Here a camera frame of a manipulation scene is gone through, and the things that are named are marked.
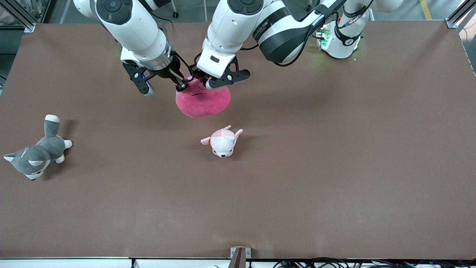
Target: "pink plush dog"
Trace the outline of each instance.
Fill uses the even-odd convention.
[[[236,133],[233,133],[233,131],[229,130],[230,128],[231,125],[217,130],[210,137],[206,137],[200,142],[202,142],[203,145],[210,143],[214,155],[218,155],[219,157],[231,156],[238,136],[243,133],[243,130],[240,129]]]

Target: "pink plush toy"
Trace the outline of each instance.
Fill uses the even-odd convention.
[[[202,139],[203,145],[210,143],[211,148],[213,149],[213,154],[218,155],[219,157],[227,157],[233,154],[233,147],[237,143],[238,136],[243,133],[243,130],[240,129],[236,133],[229,130],[231,125],[215,131],[211,137],[206,137]]]
[[[228,87],[209,90],[197,78],[189,82],[188,88],[184,91],[175,93],[177,107],[184,115],[190,117],[217,114],[225,109],[229,102],[230,90]]]

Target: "stuffed animal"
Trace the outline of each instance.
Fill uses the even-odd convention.
[[[219,157],[231,156],[238,136],[243,133],[243,130],[240,129],[236,133],[233,133],[233,131],[229,130],[230,128],[231,125],[217,130],[210,137],[206,137],[200,142],[202,142],[203,145],[210,143],[214,155],[218,155]]]
[[[230,98],[228,87],[209,90],[197,78],[190,81],[184,91],[175,92],[175,103],[180,111],[196,118],[218,114],[228,106]]]
[[[64,150],[73,146],[72,141],[63,140],[56,135],[60,129],[60,118],[56,115],[48,114],[45,117],[44,129],[45,136],[34,146],[28,146],[16,153],[3,156],[16,170],[30,180],[36,180],[43,175],[43,171],[52,161],[58,164],[62,163]]]

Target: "gray plush husky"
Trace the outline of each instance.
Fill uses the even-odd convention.
[[[52,162],[62,163],[64,161],[64,150],[71,148],[73,142],[63,140],[57,136],[60,129],[60,118],[56,115],[48,114],[45,117],[45,136],[34,146],[28,146],[16,153],[4,155],[13,167],[22,172],[30,180],[35,180],[41,175],[46,167]]]

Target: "gray floor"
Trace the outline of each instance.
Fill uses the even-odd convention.
[[[300,19],[307,14],[305,10],[308,0],[283,0],[289,7],[294,17]],[[219,0],[174,0],[179,17],[172,18],[173,8],[171,4],[160,8],[154,14],[170,19],[174,22],[205,22],[210,21]],[[442,20],[453,12],[459,5],[459,0],[426,0],[431,17],[434,20]],[[476,64],[476,9],[471,11],[460,22],[460,36],[471,62]],[[412,21],[425,20],[420,0],[404,0],[403,4],[390,14],[374,12],[377,21]],[[49,23],[97,23],[95,20],[84,17],[79,13],[72,0],[57,0]],[[7,77],[14,56],[16,54],[23,35],[22,31],[2,31],[0,28],[0,75]]]

